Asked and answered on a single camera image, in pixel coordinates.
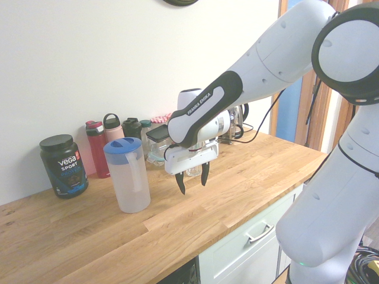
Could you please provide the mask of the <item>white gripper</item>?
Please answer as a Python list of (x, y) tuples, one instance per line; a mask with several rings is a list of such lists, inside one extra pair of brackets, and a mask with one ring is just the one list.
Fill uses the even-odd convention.
[(206, 185), (210, 170), (210, 161), (219, 155), (218, 142), (211, 141), (200, 150), (190, 151), (183, 147), (173, 147), (167, 149), (165, 153), (165, 171), (170, 175), (175, 175), (177, 185), (183, 195), (186, 188), (184, 185), (184, 171), (192, 167), (201, 165), (201, 184)]

